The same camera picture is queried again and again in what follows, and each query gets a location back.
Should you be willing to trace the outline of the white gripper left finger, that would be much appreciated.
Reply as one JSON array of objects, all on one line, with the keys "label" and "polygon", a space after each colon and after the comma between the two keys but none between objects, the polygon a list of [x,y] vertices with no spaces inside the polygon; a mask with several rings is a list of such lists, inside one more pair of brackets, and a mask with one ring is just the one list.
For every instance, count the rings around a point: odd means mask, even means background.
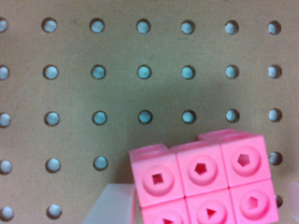
[{"label": "white gripper left finger", "polygon": [[135,224],[134,184],[107,184],[82,224]]}]

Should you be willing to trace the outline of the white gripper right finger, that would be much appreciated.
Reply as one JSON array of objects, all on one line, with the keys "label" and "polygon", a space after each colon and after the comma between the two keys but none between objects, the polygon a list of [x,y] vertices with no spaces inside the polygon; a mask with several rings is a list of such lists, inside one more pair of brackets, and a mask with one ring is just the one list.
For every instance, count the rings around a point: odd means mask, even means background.
[{"label": "white gripper right finger", "polygon": [[299,183],[291,182],[290,209],[292,217],[299,222]]}]

